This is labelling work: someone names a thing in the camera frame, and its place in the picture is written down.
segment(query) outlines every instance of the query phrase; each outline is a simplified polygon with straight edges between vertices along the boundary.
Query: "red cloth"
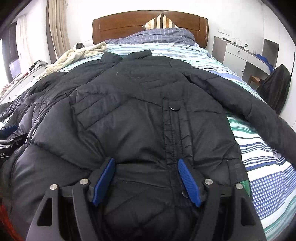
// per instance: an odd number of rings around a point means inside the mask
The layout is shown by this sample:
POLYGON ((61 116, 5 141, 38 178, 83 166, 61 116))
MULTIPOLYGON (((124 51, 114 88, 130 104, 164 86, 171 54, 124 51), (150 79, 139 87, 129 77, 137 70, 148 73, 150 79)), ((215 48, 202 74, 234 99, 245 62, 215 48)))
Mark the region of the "red cloth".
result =
POLYGON ((14 239, 14 241, 23 241, 22 237, 14 230, 7 214, 5 206, 0 205, 0 220, 6 228, 7 233, 14 239))

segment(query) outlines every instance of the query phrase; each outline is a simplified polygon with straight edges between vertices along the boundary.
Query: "brown headboard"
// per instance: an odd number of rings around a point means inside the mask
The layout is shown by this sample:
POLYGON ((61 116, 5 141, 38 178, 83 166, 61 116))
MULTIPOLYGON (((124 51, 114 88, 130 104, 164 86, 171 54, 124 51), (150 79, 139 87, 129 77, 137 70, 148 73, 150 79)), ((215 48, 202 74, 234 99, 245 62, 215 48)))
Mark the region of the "brown headboard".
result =
POLYGON ((118 39, 143 31, 142 26, 159 14, 164 13, 180 28, 193 33, 200 47, 207 46, 209 23, 198 15, 162 10, 140 10, 121 12, 95 19, 92 26, 93 43, 98 44, 107 39, 118 39))

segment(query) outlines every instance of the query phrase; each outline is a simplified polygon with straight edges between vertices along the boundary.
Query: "plaid pillow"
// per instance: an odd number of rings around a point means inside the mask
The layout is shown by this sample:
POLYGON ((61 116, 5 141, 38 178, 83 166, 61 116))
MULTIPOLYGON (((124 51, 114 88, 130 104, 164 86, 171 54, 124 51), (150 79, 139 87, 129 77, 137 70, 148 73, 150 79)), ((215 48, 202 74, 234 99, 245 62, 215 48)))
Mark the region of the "plaid pillow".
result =
POLYGON ((177 28, 177 25, 175 25, 166 15, 160 14, 143 25, 142 28, 145 30, 153 28, 177 28))

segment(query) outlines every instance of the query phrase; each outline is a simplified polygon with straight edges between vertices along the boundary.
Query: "puffer jacket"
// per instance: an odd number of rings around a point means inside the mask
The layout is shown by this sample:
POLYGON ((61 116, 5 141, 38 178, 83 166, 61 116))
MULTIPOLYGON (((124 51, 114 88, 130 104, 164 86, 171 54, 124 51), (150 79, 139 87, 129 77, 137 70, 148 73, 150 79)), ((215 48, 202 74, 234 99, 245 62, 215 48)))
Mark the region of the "puffer jacket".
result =
POLYGON ((115 175, 93 209, 104 232, 113 240, 188 240, 201 210, 182 194, 177 161, 219 184, 248 180, 225 109, 296 163, 296 134, 274 110, 180 60, 149 50, 125 58, 104 53, 45 77, 0 107, 1 119, 12 114, 7 126, 19 126, 11 137, 29 133, 1 169, 15 230, 25 239, 51 184, 73 185, 110 156, 115 175))

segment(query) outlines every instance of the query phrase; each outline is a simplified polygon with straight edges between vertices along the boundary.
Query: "beige blanket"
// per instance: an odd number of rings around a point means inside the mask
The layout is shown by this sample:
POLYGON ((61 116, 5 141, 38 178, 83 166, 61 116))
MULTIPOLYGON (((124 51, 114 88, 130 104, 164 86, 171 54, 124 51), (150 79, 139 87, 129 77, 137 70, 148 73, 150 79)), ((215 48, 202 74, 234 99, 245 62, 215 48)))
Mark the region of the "beige blanket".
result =
POLYGON ((61 57, 59 57, 55 63, 48 64, 46 66, 46 75, 57 72, 58 70, 76 62, 77 60, 81 60, 102 53, 106 51, 107 48, 107 44, 105 42, 101 42, 97 45, 86 48, 69 49, 61 57))

